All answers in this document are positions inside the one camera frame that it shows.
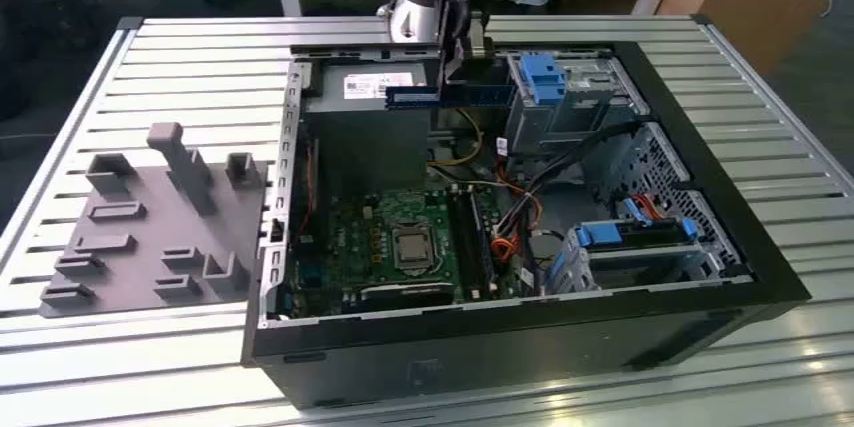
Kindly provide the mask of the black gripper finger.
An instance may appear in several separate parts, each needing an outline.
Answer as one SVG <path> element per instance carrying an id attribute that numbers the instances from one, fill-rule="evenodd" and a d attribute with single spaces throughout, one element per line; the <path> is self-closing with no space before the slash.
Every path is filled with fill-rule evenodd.
<path id="1" fill-rule="evenodd" d="M 494 42 L 486 32 L 489 19 L 489 14 L 482 10 L 472 12 L 469 42 L 472 58 L 477 60 L 492 59 L 496 56 Z"/>
<path id="2" fill-rule="evenodd" d="M 493 67 L 492 59 L 472 58 L 469 30 L 472 12 L 480 9 L 472 0 L 438 0 L 439 77 L 438 85 L 464 85 L 481 79 Z"/>

